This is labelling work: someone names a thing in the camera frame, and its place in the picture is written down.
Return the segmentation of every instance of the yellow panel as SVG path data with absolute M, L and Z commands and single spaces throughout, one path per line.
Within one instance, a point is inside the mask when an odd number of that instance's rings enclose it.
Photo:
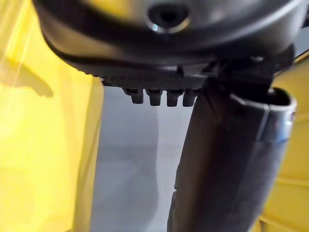
M 255 225 L 251 228 L 250 232 L 261 232 L 261 223 L 257 221 Z
M 103 89 L 45 44 L 29 0 L 0 0 L 0 231 L 88 232 Z
M 261 218 L 260 224 L 261 224 L 260 232 L 298 232 L 296 230 L 282 226 L 274 221 L 265 218 Z
M 308 188 L 276 184 L 266 205 L 263 217 L 299 232 L 308 231 Z

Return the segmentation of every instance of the gray floor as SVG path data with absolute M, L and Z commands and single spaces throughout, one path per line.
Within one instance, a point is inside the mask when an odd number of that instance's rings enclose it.
M 308 37 L 302 31 L 297 54 L 308 49 Z M 166 231 L 192 108 L 168 108 L 164 95 L 160 107 L 144 101 L 133 105 L 121 89 L 105 88 L 92 232 Z

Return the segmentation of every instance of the black pipe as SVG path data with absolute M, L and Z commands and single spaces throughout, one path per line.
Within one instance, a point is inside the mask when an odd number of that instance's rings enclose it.
M 293 126 L 296 101 L 264 102 L 212 85 L 198 97 L 177 170 L 168 232 L 247 232 L 263 210 Z

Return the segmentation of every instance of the yellow plastic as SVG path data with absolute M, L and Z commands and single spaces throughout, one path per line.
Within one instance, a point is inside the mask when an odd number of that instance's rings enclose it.
M 0 0 L 0 232 L 88 232 L 103 89 Z

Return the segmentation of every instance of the round hole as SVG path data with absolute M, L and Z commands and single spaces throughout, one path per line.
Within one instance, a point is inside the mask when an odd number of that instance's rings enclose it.
M 161 20 L 166 23 L 173 23 L 177 20 L 177 13 L 173 11 L 163 11 L 160 13 Z
M 148 11 L 149 27 L 159 33 L 175 33 L 188 25 L 189 11 L 183 5 L 160 4 Z
M 280 88 L 271 88 L 268 93 L 264 96 L 260 95 L 240 95 L 241 97 L 255 102 L 266 103 L 270 105 L 278 105 L 278 106 L 288 106 L 291 104 L 290 95 Z

